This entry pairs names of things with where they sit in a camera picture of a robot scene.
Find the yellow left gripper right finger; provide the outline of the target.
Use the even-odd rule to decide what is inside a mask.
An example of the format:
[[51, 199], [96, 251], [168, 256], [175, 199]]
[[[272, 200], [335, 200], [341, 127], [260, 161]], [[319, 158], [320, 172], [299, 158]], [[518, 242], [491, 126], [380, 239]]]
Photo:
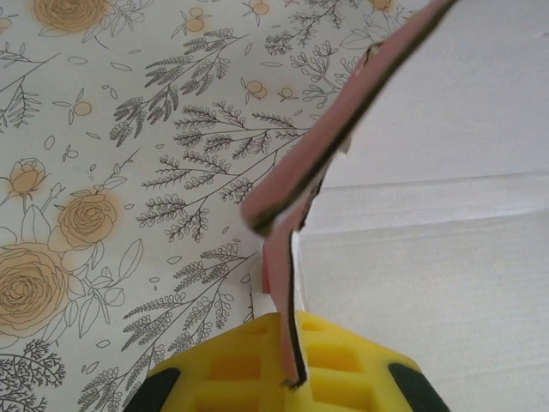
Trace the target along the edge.
[[434, 411], [436, 390], [411, 358], [299, 312], [308, 380], [296, 411]]

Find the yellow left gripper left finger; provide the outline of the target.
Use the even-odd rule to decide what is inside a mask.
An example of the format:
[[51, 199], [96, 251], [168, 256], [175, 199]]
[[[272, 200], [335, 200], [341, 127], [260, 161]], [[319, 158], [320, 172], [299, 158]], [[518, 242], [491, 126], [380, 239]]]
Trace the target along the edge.
[[162, 361], [125, 411], [295, 411], [270, 313]]

